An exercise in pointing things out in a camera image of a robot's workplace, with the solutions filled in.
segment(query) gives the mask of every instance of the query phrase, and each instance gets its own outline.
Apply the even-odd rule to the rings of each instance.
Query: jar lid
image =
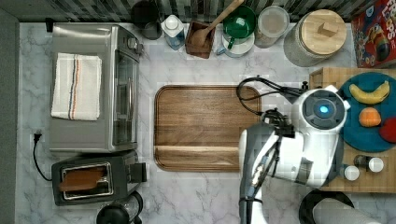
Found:
[[[129,224],[129,215],[121,205],[110,204],[100,210],[96,224]]]
[[[347,39],[347,27],[337,13],[321,9],[305,17],[301,35],[309,50],[316,54],[329,55],[343,47]]]
[[[348,166],[345,169],[344,174],[346,176],[346,179],[348,179],[350,181],[354,181],[354,180],[359,178],[359,175],[361,173],[359,172],[358,167],[356,167],[356,166]]]
[[[178,20],[176,16],[170,15],[165,21],[165,26],[169,30],[175,30],[178,27]]]
[[[375,173],[380,172],[384,169],[384,162],[381,159],[374,157],[369,161],[369,168]]]
[[[280,37],[288,29],[290,18],[282,7],[266,7],[257,19],[259,30],[268,37]]]

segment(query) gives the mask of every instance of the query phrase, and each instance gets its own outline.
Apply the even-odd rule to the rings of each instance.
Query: green container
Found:
[[[223,21],[224,38],[229,42],[228,49],[234,44],[242,44],[248,40],[256,29],[257,18],[254,11],[247,6],[239,6]]]

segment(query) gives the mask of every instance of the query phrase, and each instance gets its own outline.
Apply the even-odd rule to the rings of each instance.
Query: striped dish towel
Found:
[[[98,56],[58,53],[51,115],[97,120],[102,60]]]

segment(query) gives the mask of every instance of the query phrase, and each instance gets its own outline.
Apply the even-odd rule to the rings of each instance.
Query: white container lid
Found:
[[[161,27],[170,37],[175,37],[180,31],[184,30],[183,23],[174,15],[168,16],[168,18],[161,23]]]
[[[288,29],[290,18],[282,7],[271,6],[265,8],[258,18],[259,30],[268,37],[280,37]]]
[[[381,159],[374,157],[369,161],[369,168],[374,173],[380,172],[384,169],[384,162]]]
[[[344,174],[346,176],[346,179],[348,179],[350,181],[354,181],[354,180],[359,178],[359,175],[361,173],[359,172],[358,167],[356,167],[356,166],[348,166],[345,169]]]

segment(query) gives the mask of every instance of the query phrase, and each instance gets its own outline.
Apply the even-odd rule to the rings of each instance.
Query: marble countertop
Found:
[[[131,24],[122,24],[132,30]],[[283,39],[269,49],[253,49],[244,57],[232,59],[211,53],[207,60],[186,54],[185,48],[172,50],[162,38],[142,39],[145,52],[139,64],[138,155],[148,165],[148,182],[139,192],[144,198],[141,218],[144,223],[236,224],[238,217],[238,173],[165,172],[153,159],[154,96],[168,84],[237,85],[245,77],[260,75],[278,84],[298,87],[309,73],[323,66],[354,67],[350,26],[345,45],[329,60],[302,68],[289,62],[283,52]],[[51,183],[44,181],[33,162],[33,133],[43,136],[38,145],[38,160],[44,173],[59,160],[50,155],[46,133],[49,131],[50,79],[52,73],[51,34],[44,23],[21,23],[16,223],[95,223],[102,203],[78,206],[55,205]],[[216,31],[213,51],[220,44]],[[262,99],[263,109],[277,106],[288,111],[282,97]],[[270,224],[299,223],[301,199],[311,189],[277,179],[268,179],[263,194]],[[383,223],[396,223],[396,197],[391,194],[348,194],[355,207]]]

